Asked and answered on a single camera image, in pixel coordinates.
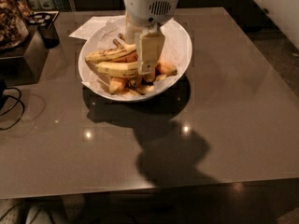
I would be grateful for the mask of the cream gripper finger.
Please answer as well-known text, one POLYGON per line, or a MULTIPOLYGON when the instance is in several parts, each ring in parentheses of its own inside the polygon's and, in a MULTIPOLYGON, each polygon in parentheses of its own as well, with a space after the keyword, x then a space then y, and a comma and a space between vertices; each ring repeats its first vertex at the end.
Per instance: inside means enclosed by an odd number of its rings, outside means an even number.
POLYGON ((142 33, 135 37, 138 73, 145 75, 152 73, 159 61, 163 47, 165 36, 162 32, 142 33))
POLYGON ((139 41, 139 37, 142 34, 142 24, 135 17, 127 13, 126 28, 125 28, 125 41, 127 44, 135 44, 139 41))

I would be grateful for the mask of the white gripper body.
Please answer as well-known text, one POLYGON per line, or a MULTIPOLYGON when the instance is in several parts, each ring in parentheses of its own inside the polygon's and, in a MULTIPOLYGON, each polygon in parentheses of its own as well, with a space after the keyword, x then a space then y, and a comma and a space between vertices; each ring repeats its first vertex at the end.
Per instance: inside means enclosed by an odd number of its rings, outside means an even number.
POLYGON ((123 0, 126 14, 129 13, 142 24, 142 31, 156 33, 170 21, 178 0, 123 0))

